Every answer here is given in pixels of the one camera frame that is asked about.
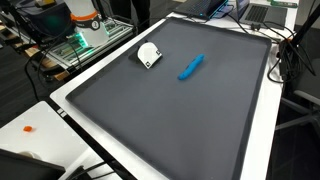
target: gray mat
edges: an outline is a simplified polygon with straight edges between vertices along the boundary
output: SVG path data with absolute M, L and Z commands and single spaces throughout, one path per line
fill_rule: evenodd
M 130 60 L 145 40 L 161 61 Z M 268 39 L 171 18 L 67 99 L 170 179 L 239 179 Z M 198 54 L 185 81 L 177 76 Z

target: desk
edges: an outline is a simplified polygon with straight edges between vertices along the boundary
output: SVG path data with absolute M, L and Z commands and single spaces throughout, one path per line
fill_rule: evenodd
M 22 131 L 32 126 L 31 132 Z M 76 168 L 89 168 L 103 160 L 68 126 L 67 123 L 45 102 L 39 102 L 0 129 L 0 148 L 19 153 L 29 151 L 42 161 L 63 166 L 66 179 Z M 103 165 L 88 174 L 96 177 L 113 170 Z M 105 180 L 120 180 L 117 174 Z
M 256 0 L 255 3 L 267 4 L 267 1 Z M 295 17 L 297 9 L 288 9 L 286 26 L 290 29 L 294 28 Z M 170 14 L 169 16 L 183 17 L 177 14 Z M 68 113 L 80 126 L 82 126 L 92 137 L 94 137 L 114 158 L 116 158 L 128 171 L 130 171 L 137 179 L 166 179 L 164 175 L 156 171 L 149 164 L 140 159 L 132 151 L 127 149 L 118 140 L 112 137 L 108 132 L 101 129 L 98 125 L 93 123 L 89 118 L 84 116 L 80 111 L 75 109 L 65 97 L 68 93 L 78 87 L 81 83 L 93 76 L 101 68 L 108 65 L 116 57 L 134 45 L 137 41 L 145 35 L 154 30 L 157 26 L 163 23 L 164 20 L 159 21 L 151 28 L 114 51 L 109 56 L 86 70 L 78 77 L 62 86 L 60 89 L 51 94 L 53 99 L 66 113 Z M 217 27 L 238 27 L 238 25 L 230 18 L 226 17 L 219 20 L 210 20 L 206 24 Z M 245 161 L 241 174 L 242 180 L 260 180 L 265 179 L 269 156 L 274 135 L 274 128 L 277 119 L 278 108 L 280 104 L 280 97 L 282 87 L 279 84 L 270 82 L 267 79 L 267 70 L 271 67 L 276 58 L 276 46 L 273 46 L 269 56 L 268 65 L 264 72 L 262 85 L 259 93 L 259 98 L 256 106 L 256 111 L 252 123 L 250 137 L 248 141 Z

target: keyboard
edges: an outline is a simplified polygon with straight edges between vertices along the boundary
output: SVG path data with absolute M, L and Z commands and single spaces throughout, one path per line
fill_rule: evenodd
M 264 18 L 266 17 L 268 12 L 267 7 L 261 7 L 261 6 L 252 6 L 246 20 L 248 21 L 253 21 L 253 22 L 258 22 L 258 23 L 263 23 Z
M 211 0 L 199 0 L 196 3 L 190 4 L 190 7 L 187 9 L 187 11 L 195 14 L 203 13 L 210 5 L 210 2 Z

